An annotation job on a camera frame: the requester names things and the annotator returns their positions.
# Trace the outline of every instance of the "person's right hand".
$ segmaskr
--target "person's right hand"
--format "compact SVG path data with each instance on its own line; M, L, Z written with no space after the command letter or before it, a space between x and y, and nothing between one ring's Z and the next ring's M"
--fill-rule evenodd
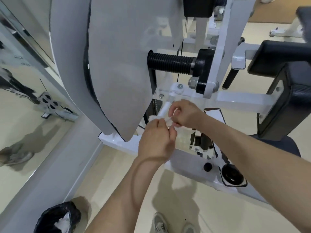
M195 104L188 100L175 101L169 108L169 117L174 126L197 128L198 121L205 114Z

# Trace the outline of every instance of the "person's left hand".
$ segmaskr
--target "person's left hand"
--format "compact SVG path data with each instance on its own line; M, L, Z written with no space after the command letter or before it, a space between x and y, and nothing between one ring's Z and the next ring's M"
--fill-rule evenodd
M138 146L138 159L165 163L175 149L177 131L167 129L164 119L155 119L146 125Z

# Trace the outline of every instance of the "person's hand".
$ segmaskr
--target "person's hand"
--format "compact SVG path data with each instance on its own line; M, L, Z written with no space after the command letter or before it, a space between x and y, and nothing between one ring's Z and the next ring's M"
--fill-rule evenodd
M138 159L165 163L175 149L177 131L167 129L164 119L155 119L146 125L138 146Z
M188 100L175 101L169 108L173 126L185 126L197 128L198 121L204 116L204 112Z

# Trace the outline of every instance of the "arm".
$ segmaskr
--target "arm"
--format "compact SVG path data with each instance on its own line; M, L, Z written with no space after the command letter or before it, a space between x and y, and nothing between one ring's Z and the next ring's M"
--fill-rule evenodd
M277 211L301 232L311 231L311 163L207 116L187 100L174 102L169 116L175 125L211 138Z
M153 175L175 148L177 132L164 119L149 122L139 142L138 156L86 233L132 233Z

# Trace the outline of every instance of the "shoelace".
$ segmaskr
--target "shoelace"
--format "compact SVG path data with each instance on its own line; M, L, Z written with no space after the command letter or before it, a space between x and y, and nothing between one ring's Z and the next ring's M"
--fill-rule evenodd
M155 228L156 228L158 233L167 233L167 231L165 230L164 223L162 223L162 222L158 222L158 224L156 225Z

